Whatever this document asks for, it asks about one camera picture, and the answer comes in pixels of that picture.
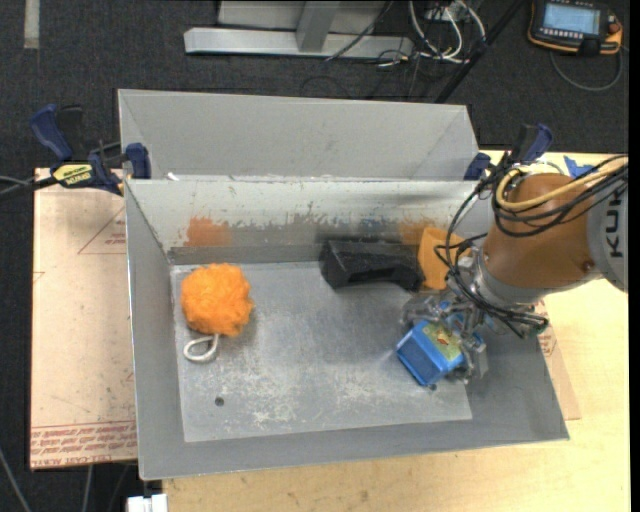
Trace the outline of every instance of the dark floor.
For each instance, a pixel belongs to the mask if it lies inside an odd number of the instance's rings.
[[[478,14],[491,29],[512,3],[485,0]],[[213,23],[210,1],[40,4],[40,49],[32,50],[24,49],[24,2],[0,3],[0,175],[26,178],[34,167],[54,163],[28,126],[47,103],[81,104],[87,139],[116,140],[118,88],[433,102],[456,71],[435,62],[385,72],[348,59],[186,56],[183,33]],[[627,152],[630,0],[608,2],[623,23],[627,50],[620,54],[620,79],[601,92],[560,78],[548,52],[526,40],[530,2],[524,4],[447,102],[469,106],[481,147],[508,147],[522,123],[541,122],[554,134],[551,150]],[[433,30],[431,36],[440,29]],[[395,2],[377,31],[411,35],[407,3]],[[465,35],[473,37],[471,26]],[[608,84],[620,64],[615,56],[558,61],[589,87]],[[26,196],[0,203],[0,446],[34,511],[80,510],[86,468],[32,473],[27,467],[32,206]],[[89,511],[107,510],[122,474],[120,465],[95,468]],[[142,491],[129,469],[118,495]],[[13,510],[21,510],[20,502],[0,470],[0,511]]]

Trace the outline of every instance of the blue clamp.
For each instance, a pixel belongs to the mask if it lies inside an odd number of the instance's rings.
[[[58,128],[56,106],[54,104],[50,103],[36,112],[29,119],[29,126],[38,142],[53,151],[59,162],[71,159],[73,150],[67,143],[64,134]]]
[[[126,147],[124,154],[129,162],[131,162],[134,178],[151,178],[151,163],[149,162],[149,152],[147,148],[139,142],[134,142]]]
[[[541,123],[535,126],[522,125],[511,159],[530,164],[540,158],[552,143],[553,135],[547,126]]]
[[[29,120],[29,126],[38,141],[54,152],[58,161],[49,171],[52,179],[66,188],[92,187],[113,194],[122,195],[122,179],[111,171],[107,162],[123,163],[130,161],[133,177],[148,179],[151,177],[151,164],[146,148],[140,143],[129,144],[122,155],[112,158],[104,156],[104,150],[119,147],[112,144],[93,150],[84,162],[74,160],[74,148],[69,144],[57,122],[56,105],[50,103],[36,112]],[[72,124],[79,128],[80,116],[73,118]],[[80,144],[74,144],[76,155],[81,154]]]
[[[478,153],[469,164],[467,172],[464,173],[465,181],[476,181],[482,177],[491,163],[491,157],[486,153]]]

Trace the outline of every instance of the clamp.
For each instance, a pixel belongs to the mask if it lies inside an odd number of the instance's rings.
[[[65,188],[96,188],[123,195],[122,178],[113,172],[112,166],[130,162],[133,172],[130,177],[148,179],[151,164],[147,149],[140,143],[129,144],[124,152],[119,143],[103,145],[87,151],[83,141],[82,109],[77,105],[63,107],[59,111],[55,104],[48,104],[29,120],[29,126],[43,146],[55,154],[57,162],[50,167],[50,176],[38,181],[29,181],[12,187],[11,197],[35,191],[50,185],[60,184]],[[8,190],[2,199],[8,199]]]

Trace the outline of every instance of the metal stand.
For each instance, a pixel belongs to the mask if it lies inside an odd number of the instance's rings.
[[[287,55],[331,57],[358,34],[330,33],[341,2],[305,2],[295,31],[253,28],[193,28],[185,32],[187,54]],[[375,59],[385,51],[410,53],[408,38],[364,36],[341,57]]]

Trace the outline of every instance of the blue box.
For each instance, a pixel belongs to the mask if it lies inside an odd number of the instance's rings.
[[[431,386],[465,362],[460,338],[442,324],[416,324],[396,346],[396,354],[422,386]]]

